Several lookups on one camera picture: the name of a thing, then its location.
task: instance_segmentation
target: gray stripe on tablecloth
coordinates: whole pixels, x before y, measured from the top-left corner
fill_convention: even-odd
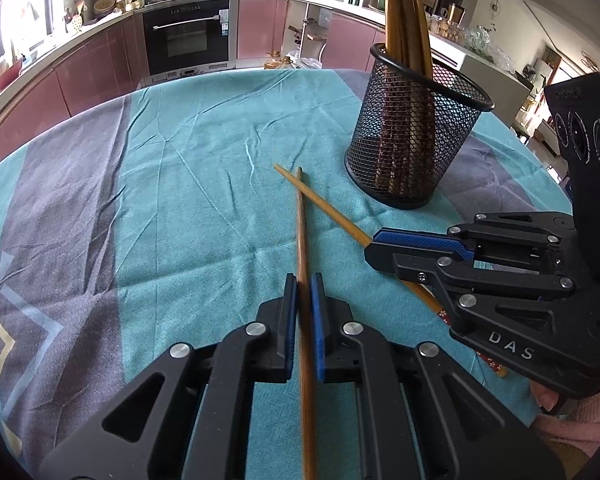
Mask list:
[[[471,222],[478,213],[536,211],[526,191],[499,163],[491,146],[473,135],[460,149],[438,189],[464,222]]]
[[[365,97],[366,85],[369,83],[369,74],[360,70],[342,68],[334,70],[340,76],[349,89],[362,101]]]
[[[34,477],[124,384],[113,225],[130,104],[115,99],[33,140],[4,222],[0,322],[15,346],[0,401]]]

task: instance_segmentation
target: pink knitted sweater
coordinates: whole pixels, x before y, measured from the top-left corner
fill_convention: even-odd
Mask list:
[[[600,393],[581,400],[566,419],[538,415],[532,428],[541,436],[570,444],[593,456],[600,446]]]

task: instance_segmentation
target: oven door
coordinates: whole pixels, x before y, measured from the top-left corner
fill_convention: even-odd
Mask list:
[[[144,12],[150,74],[230,61],[229,2],[194,1]]]

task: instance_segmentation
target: blue gripper pad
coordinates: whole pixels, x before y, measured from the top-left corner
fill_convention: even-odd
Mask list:
[[[327,305],[324,303],[324,285],[320,274],[314,274],[311,278],[311,307],[314,313],[314,348],[315,348],[315,369],[318,379],[324,382],[325,368],[325,349],[324,349],[324,326],[322,325],[322,313],[327,312]]]
[[[283,303],[289,302],[288,319],[286,320],[285,370],[286,380],[291,378],[294,368],[294,345],[296,342],[296,313],[298,312],[298,282],[292,274],[287,275],[285,297]]]
[[[455,252],[463,260],[473,260],[474,252],[467,249],[460,240],[438,235],[423,235],[393,230],[380,230],[374,236],[374,241],[381,244],[391,244],[433,251]]]

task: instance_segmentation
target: oven handle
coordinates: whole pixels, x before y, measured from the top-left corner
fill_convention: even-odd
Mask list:
[[[220,14],[216,14],[215,16],[211,16],[210,18],[198,18],[196,20],[185,20],[184,22],[168,23],[167,25],[154,25],[154,30],[159,30],[160,28],[174,27],[175,25],[183,25],[184,23],[208,22],[209,20],[219,20],[219,19],[220,19]]]

